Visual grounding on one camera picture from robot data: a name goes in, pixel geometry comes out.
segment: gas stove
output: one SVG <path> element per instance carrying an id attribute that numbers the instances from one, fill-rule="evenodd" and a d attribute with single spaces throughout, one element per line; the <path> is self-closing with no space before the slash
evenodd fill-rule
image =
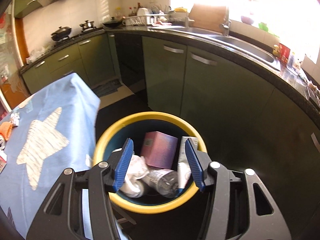
<path id="1" fill-rule="evenodd" d="M 67 44 L 70 41 L 73 41 L 76 38 L 79 38 L 79 37 L 81 37 L 83 35 L 86 35 L 86 34 L 92 33 L 92 32 L 96 32 L 96 31 L 99 31 L 99 30 L 102 30 L 102 28 L 93 27 L 91 29 L 86 29 L 84 31 L 81 31 L 81 33 L 79 33 L 78 35 L 75 35 L 75 36 L 72 36 L 72 37 L 63 38 L 60 41 L 56 41 L 56 43 L 54 45 L 54 48 L 60 47 L 60 46 L 62 46 L 64 44 Z"/>

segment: window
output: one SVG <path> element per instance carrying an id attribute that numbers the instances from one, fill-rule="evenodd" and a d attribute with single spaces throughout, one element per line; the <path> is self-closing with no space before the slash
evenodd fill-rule
<path id="1" fill-rule="evenodd" d="M 316 63 L 320 47 L 320 4 L 317 0 L 171 0 L 171 6 L 187 7 L 194 3 L 228 4 L 230 19 L 239 20 L 241 15 L 252 15 L 254 26 L 268 24 L 269 32 L 280 37 L 292 51 L 303 58 L 304 54 Z"/>

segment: white star pattern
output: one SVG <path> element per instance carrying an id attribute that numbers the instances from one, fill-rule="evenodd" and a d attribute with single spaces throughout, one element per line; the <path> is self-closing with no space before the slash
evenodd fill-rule
<path id="1" fill-rule="evenodd" d="M 36 190 L 45 158 L 55 154 L 69 144 L 69 140 L 58 132 L 62 108 L 58 107 L 43 122 L 33 120 L 30 124 L 27 141 L 17 158 L 17 164 L 26 163 L 31 188 Z"/>

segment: blue tablecloth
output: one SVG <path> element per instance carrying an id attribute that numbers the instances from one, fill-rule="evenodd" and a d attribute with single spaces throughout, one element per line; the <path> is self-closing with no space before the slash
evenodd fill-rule
<path id="1" fill-rule="evenodd" d="M 99 104 L 99 98 L 73 73 L 13 110 L 20 113 L 20 125 L 13 128 L 4 149 L 7 165 L 0 174 L 0 206 L 24 238 L 62 171 L 90 168 Z M 86 236 L 92 238 L 87 195 L 83 200 Z"/>

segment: cabinet handle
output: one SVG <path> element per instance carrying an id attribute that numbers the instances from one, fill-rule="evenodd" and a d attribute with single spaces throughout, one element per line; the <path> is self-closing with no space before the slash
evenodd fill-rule
<path id="1" fill-rule="evenodd" d="M 79 45 L 83 45 L 83 44 L 89 43 L 90 41 L 91 40 L 87 40 L 87 41 L 81 42 L 81 43 L 79 43 Z"/>
<path id="2" fill-rule="evenodd" d="M 37 67 L 40 67 L 42 64 L 44 64 L 45 63 L 45 61 L 42 61 L 42 62 L 40 62 L 38 65 L 36 65 L 36 68 Z"/>
<path id="3" fill-rule="evenodd" d="M 28 6 L 30 3 L 34 2 L 34 1 L 37 1 L 37 0 L 32 0 L 32 1 L 28 2 L 28 3 L 27 3 L 27 6 Z"/>
<path id="4" fill-rule="evenodd" d="M 206 58 L 203 58 L 203 57 L 199 57 L 195 54 L 192 54 L 191 53 L 191 57 L 197 61 L 200 61 L 204 64 L 207 64 L 207 65 L 212 65 L 212 66 L 216 66 L 217 65 L 217 62 L 216 61 L 213 61 L 213 60 L 209 60 L 209 59 L 206 59 Z"/>
<path id="5" fill-rule="evenodd" d="M 72 74 L 74 71 L 73 70 L 71 70 L 71 71 L 69 71 L 69 72 L 67 72 L 67 73 L 65 73 L 65 74 L 63 74 L 63 76 L 65 77 L 65 76 L 68 76 L 68 75 L 70 75 L 70 74 Z"/>
<path id="6" fill-rule="evenodd" d="M 315 144 L 315 147 L 317 148 L 318 152 L 320 152 L 320 144 L 319 144 L 319 142 L 317 140 L 317 137 L 316 137 L 315 133 L 311 134 L 311 138 L 312 138 L 313 143 Z"/>
<path id="7" fill-rule="evenodd" d="M 59 58 L 59 59 L 58 59 L 58 61 L 61 61 L 61 60 L 65 59 L 65 58 L 67 58 L 67 57 L 69 57 L 69 55 L 68 55 L 68 54 L 67 54 L 67 55 L 65 55 L 65 56 L 63 56 L 63 57 L 61 57 L 61 58 Z"/>
<path id="8" fill-rule="evenodd" d="M 173 53 L 180 53 L 183 54 L 184 50 L 183 49 L 174 49 L 174 48 L 170 48 L 168 46 L 163 46 L 163 48 L 167 51 L 173 52 Z"/>

